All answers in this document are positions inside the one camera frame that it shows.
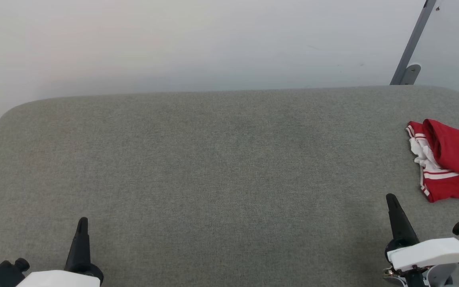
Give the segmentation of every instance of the gray upholstered table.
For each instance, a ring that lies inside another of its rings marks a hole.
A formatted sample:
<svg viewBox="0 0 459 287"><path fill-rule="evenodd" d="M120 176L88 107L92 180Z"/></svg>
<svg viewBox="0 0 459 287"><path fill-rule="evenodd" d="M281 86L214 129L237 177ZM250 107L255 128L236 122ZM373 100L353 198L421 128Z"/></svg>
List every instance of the gray upholstered table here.
<svg viewBox="0 0 459 287"><path fill-rule="evenodd" d="M428 203L404 130L459 128L432 87L82 96L0 120L0 262L62 269L90 220L104 286L380 286L386 193L421 240L459 200Z"/></svg>

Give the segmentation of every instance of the metal bracket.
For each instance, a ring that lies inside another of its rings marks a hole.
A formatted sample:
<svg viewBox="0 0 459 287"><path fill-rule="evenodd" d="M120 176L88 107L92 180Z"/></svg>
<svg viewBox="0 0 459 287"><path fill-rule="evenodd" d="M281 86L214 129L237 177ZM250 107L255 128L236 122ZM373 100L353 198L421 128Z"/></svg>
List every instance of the metal bracket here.
<svg viewBox="0 0 459 287"><path fill-rule="evenodd" d="M399 82L400 85L413 85L419 76L419 72L421 71L421 66L418 64L410 65L406 68L405 72L403 73L403 77Z"/></svg>

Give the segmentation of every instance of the metal bar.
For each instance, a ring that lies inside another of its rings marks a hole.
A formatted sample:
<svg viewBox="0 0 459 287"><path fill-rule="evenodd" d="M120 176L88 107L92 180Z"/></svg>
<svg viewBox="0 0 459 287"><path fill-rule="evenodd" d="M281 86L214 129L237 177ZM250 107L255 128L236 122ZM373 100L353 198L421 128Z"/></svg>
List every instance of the metal bar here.
<svg viewBox="0 0 459 287"><path fill-rule="evenodd" d="M401 60L399 60L398 67L394 72L394 76L390 81L390 85L399 85L403 75L405 74L406 67L410 62L410 58L412 58L412 54L414 54L414 50L416 48L417 42L419 42L419 38L421 37L422 31L424 26L426 26L426 22L428 22L428 18L432 13L433 7L435 7L435 3L437 0L426 0L424 3L424 7L421 10L421 14L419 14L419 18L417 19L417 23L412 31L412 35L410 35L410 39L406 44L405 51L403 51L403 55L401 56Z"/></svg>

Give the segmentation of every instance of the clothing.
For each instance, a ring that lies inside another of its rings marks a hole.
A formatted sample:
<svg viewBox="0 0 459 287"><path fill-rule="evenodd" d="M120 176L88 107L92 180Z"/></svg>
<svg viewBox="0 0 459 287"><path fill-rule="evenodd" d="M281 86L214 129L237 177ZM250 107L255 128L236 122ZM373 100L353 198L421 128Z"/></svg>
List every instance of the clothing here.
<svg viewBox="0 0 459 287"><path fill-rule="evenodd" d="M406 130L428 201L459 198L459 130L429 119L409 122Z"/></svg>

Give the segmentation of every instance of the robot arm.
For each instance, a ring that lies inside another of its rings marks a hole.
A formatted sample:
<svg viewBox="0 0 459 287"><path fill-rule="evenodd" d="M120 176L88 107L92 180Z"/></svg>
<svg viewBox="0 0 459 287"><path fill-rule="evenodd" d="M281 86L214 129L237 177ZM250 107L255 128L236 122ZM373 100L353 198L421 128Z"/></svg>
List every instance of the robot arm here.
<svg viewBox="0 0 459 287"><path fill-rule="evenodd" d="M102 271L91 263L88 219L79 220L65 270L33 272L26 260L19 258L15 265L8 261L0 264L0 287L99 287L104 281Z"/></svg>
<svg viewBox="0 0 459 287"><path fill-rule="evenodd" d="M451 273L459 264L459 240L439 238L419 242L396 196L386 195L393 239L386 247L391 267L384 279L404 287L434 287L452 282ZM459 223L453 229L459 236Z"/></svg>

